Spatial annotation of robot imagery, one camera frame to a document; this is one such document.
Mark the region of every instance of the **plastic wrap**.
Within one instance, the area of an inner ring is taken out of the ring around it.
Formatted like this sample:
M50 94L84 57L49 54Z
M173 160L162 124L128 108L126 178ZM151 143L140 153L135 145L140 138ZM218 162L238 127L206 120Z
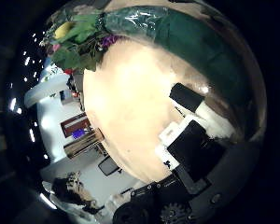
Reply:
M251 99L242 58L214 30L190 15L166 7L126 7L104 16L108 32L145 39L190 63L232 105Z

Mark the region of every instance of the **ceiling light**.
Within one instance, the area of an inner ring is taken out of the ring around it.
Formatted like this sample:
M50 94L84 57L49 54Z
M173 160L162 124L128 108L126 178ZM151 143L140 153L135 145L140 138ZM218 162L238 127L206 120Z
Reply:
M17 113L21 114L21 109L20 108L17 109Z
M48 205L50 206L52 209L57 209L57 207L55 206L54 203L52 203L48 198L46 198L46 196L41 193L39 194L40 198Z
M10 102L10 106L9 106L9 109L10 110L14 110L15 109L15 105L16 105L16 102L17 102L17 99L16 98L13 98Z
M27 57L26 60L25 60L25 66L28 65L29 61L30 61L30 57Z
M34 131L32 129L29 129L29 134L30 134L31 141L35 142L35 134L34 134Z

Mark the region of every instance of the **white wall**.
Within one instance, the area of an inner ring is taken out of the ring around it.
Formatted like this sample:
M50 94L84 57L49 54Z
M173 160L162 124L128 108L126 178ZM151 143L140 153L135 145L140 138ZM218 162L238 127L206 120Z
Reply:
M89 191L91 196L101 206L104 205L110 195L119 194L139 182L138 179L124 171L122 171L121 174L115 172L112 175L105 176L98 167L98 164L103 159L104 157L101 157L89 166L86 166L81 170L80 177L80 181L84 184L84 188Z
M37 119L44 146L51 159L51 163L66 157L63 146L72 142L70 136L65 138L60 125L66 119L82 113L77 102L62 105L60 95L46 97L37 104Z

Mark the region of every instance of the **leaf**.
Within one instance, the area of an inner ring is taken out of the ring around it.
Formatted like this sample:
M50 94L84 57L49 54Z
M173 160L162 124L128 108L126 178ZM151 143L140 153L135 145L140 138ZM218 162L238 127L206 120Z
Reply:
M76 68L79 67L80 56L73 51L67 51L65 55L64 68Z
M80 67L82 69L86 68L95 72L96 61L89 53L83 54L80 57Z
M93 24L88 22L78 22L75 24L74 28L72 28L64 37L59 38L58 42L62 43L65 40L68 40L76 35L87 33L89 35L94 35L96 32L96 28L93 26Z
M66 48L59 48L52 56L52 61L57 63L62 60L64 60L64 55L66 54L67 49Z

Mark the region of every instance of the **black device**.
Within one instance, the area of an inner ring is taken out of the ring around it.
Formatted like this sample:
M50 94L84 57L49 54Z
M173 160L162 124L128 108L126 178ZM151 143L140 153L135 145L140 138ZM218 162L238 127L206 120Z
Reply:
M185 108L196 109L203 98L195 95L193 100L189 95L193 91L175 85L170 97ZM179 162L173 174L133 191L131 201L116 211L113 223L205 222L241 190L259 157L259 147L252 143L219 141L191 121L167 148Z
M112 175L114 172L119 170L119 167L110 156L104 158L104 160L98 164L98 167L106 176Z

